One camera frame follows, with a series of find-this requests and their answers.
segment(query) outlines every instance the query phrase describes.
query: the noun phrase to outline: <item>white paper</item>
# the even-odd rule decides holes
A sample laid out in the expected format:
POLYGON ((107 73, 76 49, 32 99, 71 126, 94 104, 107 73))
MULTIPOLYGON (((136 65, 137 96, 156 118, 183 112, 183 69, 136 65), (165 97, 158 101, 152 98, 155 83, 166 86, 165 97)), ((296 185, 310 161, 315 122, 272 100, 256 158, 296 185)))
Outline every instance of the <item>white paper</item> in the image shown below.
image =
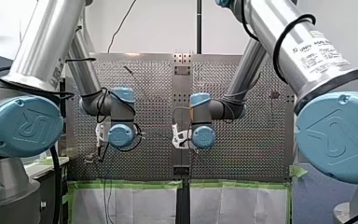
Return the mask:
POLYGON ((259 189, 255 224, 285 224, 287 215, 287 190, 259 189))
POLYGON ((258 189, 224 187, 219 224, 255 223, 258 189))
POLYGON ((13 60, 19 46, 20 36, 0 36, 0 56, 13 60))
POLYGON ((190 190, 190 200, 190 223, 218 223, 222 189, 193 188, 190 190))

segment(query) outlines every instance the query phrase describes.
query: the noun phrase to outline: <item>metal frame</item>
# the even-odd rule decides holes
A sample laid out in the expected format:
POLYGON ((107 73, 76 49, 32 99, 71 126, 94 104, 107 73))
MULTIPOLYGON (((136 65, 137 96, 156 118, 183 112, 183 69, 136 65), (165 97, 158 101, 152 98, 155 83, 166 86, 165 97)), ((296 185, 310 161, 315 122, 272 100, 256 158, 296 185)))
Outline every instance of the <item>metal frame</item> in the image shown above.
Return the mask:
MULTIPOLYGON (((163 133, 167 134, 168 137, 171 137, 171 113, 172 109, 176 106, 188 106, 188 97, 189 95, 196 90, 194 85, 197 85, 197 66, 203 63, 211 63, 220 64, 217 69, 219 71, 215 71, 216 73, 211 74, 214 77, 220 77, 220 72, 225 72, 222 76, 229 77, 233 76, 236 70, 236 66, 240 61, 241 56, 221 56, 221 55, 189 55, 189 54, 94 54, 91 57, 97 58, 97 62, 94 63, 98 76, 101 80, 102 86, 107 86, 108 88, 112 88, 113 86, 117 86, 120 84, 130 85, 130 87, 134 88, 137 94, 137 103, 136 109, 139 113, 136 115, 135 119, 139 120, 141 128, 144 126, 146 128, 146 132, 150 132, 151 129, 158 127, 158 129, 163 129, 163 133), (154 83, 154 86, 150 86, 149 84, 143 84, 145 87, 150 88, 146 90, 140 90, 137 85, 133 83, 132 77, 129 76, 128 72, 123 68, 121 69, 117 64, 131 64, 134 67, 135 74, 139 74, 142 77, 153 78, 156 82, 160 82, 163 79, 164 83, 154 83), (159 71, 160 65, 163 64, 164 69, 161 73, 159 71), (189 67, 190 74, 175 74, 175 67, 189 67), (156 95, 152 94, 152 98, 155 98, 158 94, 164 98, 162 102, 152 102, 155 99, 151 99, 150 102, 145 100, 143 97, 143 91, 149 92, 150 90, 155 91, 156 85, 164 86, 164 91, 160 89, 157 90, 156 95), (160 119, 157 123, 152 120, 153 117, 159 116, 160 119)), ((119 152, 113 152, 113 149, 110 149, 107 152, 107 159, 105 164, 100 165, 97 162, 93 164, 85 164, 84 159, 85 156, 90 156, 91 152, 95 152, 96 149, 94 147, 96 142, 96 137, 94 133, 94 128, 96 125, 95 118, 89 118, 87 116, 80 115, 77 111, 78 109, 78 97, 76 97, 71 104, 68 102, 67 104, 67 144, 69 149, 67 150, 68 156, 71 157, 72 161, 72 169, 70 170, 69 177, 71 179, 92 179, 95 177, 101 177, 100 175, 96 175, 95 171, 98 169, 106 169, 109 170, 109 174, 107 177, 116 178, 116 179, 130 179, 130 180, 161 180, 161 179, 187 179, 190 178, 226 178, 226 179, 244 179, 244 180, 258 180, 258 181, 273 181, 273 182, 287 182, 289 178, 289 165, 293 162, 292 154, 293 154, 293 104, 294 104, 294 95, 291 91, 287 90, 285 85, 277 79, 273 73, 273 68, 270 63, 266 65, 263 69, 263 74, 267 74, 267 79, 260 79, 260 82, 255 87, 254 91, 250 92, 250 98, 248 106, 262 105, 262 102, 256 102, 258 98, 252 98, 252 94, 257 94, 260 92, 264 92, 265 90, 269 90, 268 87, 272 87, 273 89, 279 89, 280 91, 280 99, 277 102, 274 102, 275 108, 278 116, 280 116, 280 133, 276 133, 279 136, 275 136, 279 138, 278 150, 280 150, 279 158, 273 158, 273 156, 267 158, 266 162, 279 162, 279 166, 270 167, 265 170, 264 173, 260 173, 261 175, 247 175, 243 174, 230 174, 229 169, 227 172, 223 172, 217 175, 207 175, 208 172, 200 172, 202 170, 201 163, 192 162, 193 153, 190 153, 189 150, 176 149, 172 147, 171 142, 168 140, 162 139, 162 137, 151 135, 152 133, 146 134, 146 141, 153 142, 155 144, 153 150, 152 146, 147 145, 146 149, 143 145, 136 150, 134 150, 130 154, 119 154, 119 152), (79 126, 78 128, 80 132, 74 132, 74 128, 79 126), (87 150, 84 146, 79 146, 75 144, 74 140, 78 138, 88 138, 89 143, 87 150), (177 170, 179 174, 174 175, 173 171, 175 168, 180 167, 181 169, 177 170), (186 168, 191 169, 191 174, 186 174, 186 168), (273 172, 273 170, 280 169, 279 175, 267 175, 268 172, 273 172)), ((229 84, 230 80, 221 81, 217 79, 217 83, 215 85, 219 86, 219 91, 211 90, 211 94, 213 97, 217 98, 223 96, 226 91, 226 85, 229 84)), ((71 90, 73 88, 73 79, 71 76, 66 77, 66 87, 67 90, 71 90)), ((252 108, 248 108, 250 116, 253 116, 255 113, 252 113, 252 108)), ((262 120, 263 116, 254 117, 252 120, 248 120, 248 122, 257 122, 258 120, 262 120)), ((188 111, 177 111, 175 116, 176 122, 178 122, 180 126, 180 130, 185 130, 188 128, 189 122, 189 113, 188 111)), ((237 138, 241 135, 241 130, 237 130, 236 127, 239 125, 248 124, 243 123, 242 121, 236 121, 234 124, 225 124, 222 121, 217 121, 214 123, 214 126, 219 130, 223 130, 224 132, 229 132, 229 134, 236 134, 237 138)), ((201 156, 204 160, 209 162, 212 169, 220 166, 225 166, 227 164, 219 163, 220 161, 227 161, 230 158, 227 158, 230 152, 226 154, 215 153, 218 148, 214 148, 209 151, 202 151, 199 156, 201 156)), ((249 160, 260 160, 260 158, 250 158, 249 160)), ((249 161, 244 160, 240 162, 240 166, 243 167, 242 171, 246 170, 247 164, 249 161)), ((258 166, 251 167, 252 169, 257 169, 257 167, 261 167, 263 169, 262 161, 259 161, 258 166)))

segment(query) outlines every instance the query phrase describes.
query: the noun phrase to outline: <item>green tape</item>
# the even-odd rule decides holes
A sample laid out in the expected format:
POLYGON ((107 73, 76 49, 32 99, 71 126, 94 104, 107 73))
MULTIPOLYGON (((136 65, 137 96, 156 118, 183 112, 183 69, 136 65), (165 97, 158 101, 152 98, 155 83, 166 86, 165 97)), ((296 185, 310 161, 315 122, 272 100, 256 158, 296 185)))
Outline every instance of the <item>green tape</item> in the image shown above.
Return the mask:
POLYGON ((73 189, 179 189, 182 181, 127 181, 127 180, 92 180, 92 181, 73 181, 68 185, 73 189))
POLYGON ((191 180, 190 187, 198 189, 222 187, 237 187, 246 189, 288 189, 288 184, 243 180, 191 180))
POLYGON ((303 175, 306 175, 308 171, 297 164, 293 164, 289 168, 290 176, 295 176, 301 178, 303 175))

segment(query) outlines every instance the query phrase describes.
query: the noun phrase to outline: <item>wall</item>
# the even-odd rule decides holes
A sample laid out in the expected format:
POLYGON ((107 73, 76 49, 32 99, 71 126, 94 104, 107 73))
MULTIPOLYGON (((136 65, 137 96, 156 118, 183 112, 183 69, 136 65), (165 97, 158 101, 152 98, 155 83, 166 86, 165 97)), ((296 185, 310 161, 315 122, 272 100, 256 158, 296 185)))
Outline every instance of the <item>wall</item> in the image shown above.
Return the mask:
POLYGON ((35 6, 35 0, 0 0, 0 56, 14 59, 35 6))
MULTIPOLYGON (((86 24, 96 52, 107 52, 131 2, 98 0, 86 9, 86 24)), ((196 51, 196 21, 196 0, 138 0, 111 52, 196 51)), ((203 26, 204 53, 243 53, 249 37, 232 13, 218 7, 214 0, 203 1, 203 26)))

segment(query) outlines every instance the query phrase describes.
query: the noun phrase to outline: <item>metal post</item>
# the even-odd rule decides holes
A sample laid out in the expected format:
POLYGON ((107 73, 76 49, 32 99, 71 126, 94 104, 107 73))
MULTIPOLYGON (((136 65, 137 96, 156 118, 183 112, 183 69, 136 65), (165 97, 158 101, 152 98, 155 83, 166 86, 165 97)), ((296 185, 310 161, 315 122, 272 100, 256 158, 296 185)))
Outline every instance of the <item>metal post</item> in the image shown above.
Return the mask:
POLYGON ((202 0, 197 0, 197 54, 202 54, 202 0))
MULTIPOLYGON (((88 59, 90 57, 83 35, 77 31, 69 49, 70 59, 88 59)), ((91 61, 68 62, 72 76, 81 96, 101 91, 101 84, 91 61)))
POLYGON ((56 91, 84 0, 39 0, 5 80, 56 91))

